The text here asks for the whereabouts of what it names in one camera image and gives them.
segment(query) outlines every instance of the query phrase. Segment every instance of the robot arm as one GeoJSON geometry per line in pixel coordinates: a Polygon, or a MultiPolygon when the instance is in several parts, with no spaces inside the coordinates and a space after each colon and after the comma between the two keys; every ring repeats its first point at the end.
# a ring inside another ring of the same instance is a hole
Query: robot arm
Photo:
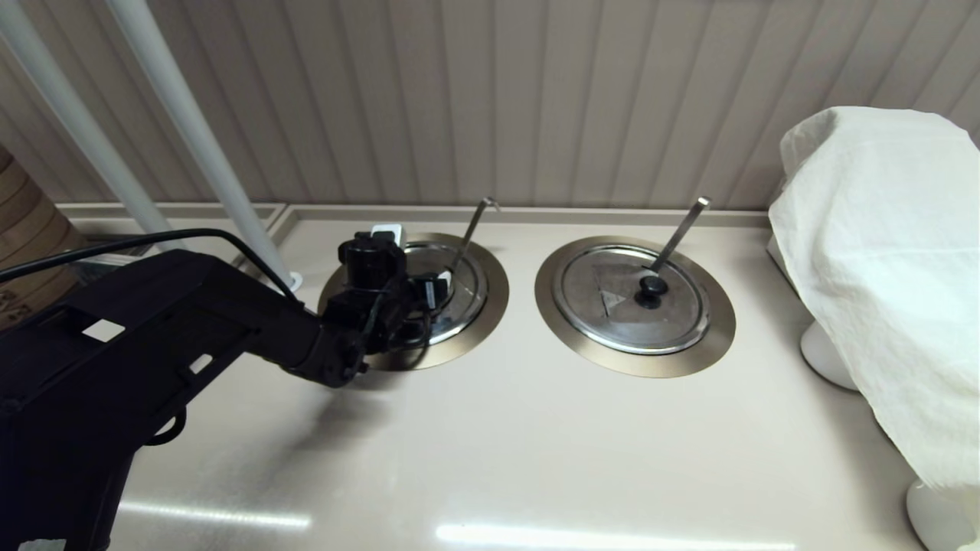
{"type": "Polygon", "coordinates": [[[187,403],[241,354],[340,387],[447,293],[434,275],[408,276],[390,234],[358,233],[339,253],[349,286],[322,318],[217,258],[176,250],[0,335],[0,551],[42,538],[107,548],[133,454],[175,437],[187,403]],[[101,320],[122,332],[85,333],[101,320]]]}

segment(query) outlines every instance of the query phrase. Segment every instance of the metal ladle handle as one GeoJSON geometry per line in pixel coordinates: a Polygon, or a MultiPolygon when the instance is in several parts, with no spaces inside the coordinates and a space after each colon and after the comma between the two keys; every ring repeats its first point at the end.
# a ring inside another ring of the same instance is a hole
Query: metal ladle handle
{"type": "Polygon", "coordinates": [[[673,253],[673,250],[677,248],[680,240],[687,234],[687,230],[691,229],[691,226],[694,225],[694,221],[698,219],[698,216],[701,215],[702,211],[704,211],[710,205],[710,197],[698,197],[698,201],[693,207],[691,207],[691,210],[688,211],[687,216],[684,217],[684,220],[681,221],[680,225],[677,227],[677,231],[675,231],[670,237],[670,240],[667,241],[667,245],[663,247],[663,250],[657,255],[657,259],[654,261],[654,263],[650,265],[650,271],[654,273],[654,276],[660,276],[661,269],[663,268],[663,265],[666,264],[667,258],[669,258],[670,254],[673,253]]]}
{"type": "Polygon", "coordinates": [[[453,257],[452,264],[449,265],[449,272],[451,274],[456,273],[456,268],[460,266],[460,261],[466,254],[466,249],[469,248],[469,242],[473,239],[473,232],[476,231],[476,225],[480,222],[480,216],[483,215],[483,211],[486,210],[488,206],[497,209],[500,212],[500,204],[493,197],[484,197],[480,200],[480,203],[476,205],[476,212],[473,213],[473,218],[469,221],[469,227],[466,229],[466,235],[463,236],[463,243],[460,244],[460,248],[456,251],[456,256],[453,257]]]}

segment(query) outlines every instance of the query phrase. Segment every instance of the white sheet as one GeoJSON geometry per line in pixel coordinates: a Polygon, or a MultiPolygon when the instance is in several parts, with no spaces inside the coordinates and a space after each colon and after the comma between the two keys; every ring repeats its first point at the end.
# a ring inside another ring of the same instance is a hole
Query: white sheet
{"type": "Polygon", "coordinates": [[[937,115],[837,107],[781,153],[790,279],[915,472],[980,527],[980,152],[937,115]]]}

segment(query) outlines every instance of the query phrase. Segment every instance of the white paneled wall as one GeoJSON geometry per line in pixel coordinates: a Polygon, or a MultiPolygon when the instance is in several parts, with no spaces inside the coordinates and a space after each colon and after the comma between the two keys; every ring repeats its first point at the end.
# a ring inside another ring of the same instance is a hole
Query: white paneled wall
{"type": "MultiPolygon", "coordinates": [[[[155,198],[213,199],[102,1],[24,0],[155,198]]],[[[294,203],[761,209],[834,105],[980,142],[978,0],[157,0],[250,195],[294,203]]],[[[5,47],[0,143],[112,201],[5,47]]]]}

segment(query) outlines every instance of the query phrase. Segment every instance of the bamboo steamer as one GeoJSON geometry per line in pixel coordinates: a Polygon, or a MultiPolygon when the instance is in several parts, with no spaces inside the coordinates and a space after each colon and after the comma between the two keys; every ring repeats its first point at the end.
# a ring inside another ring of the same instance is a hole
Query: bamboo steamer
{"type": "MultiPolygon", "coordinates": [[[[0,269],[84,246],[85,239],[7,151],[0,148],[0,269]]],[[[0,283],[0,330],[77,285],[67,266],[0,283]]]]}

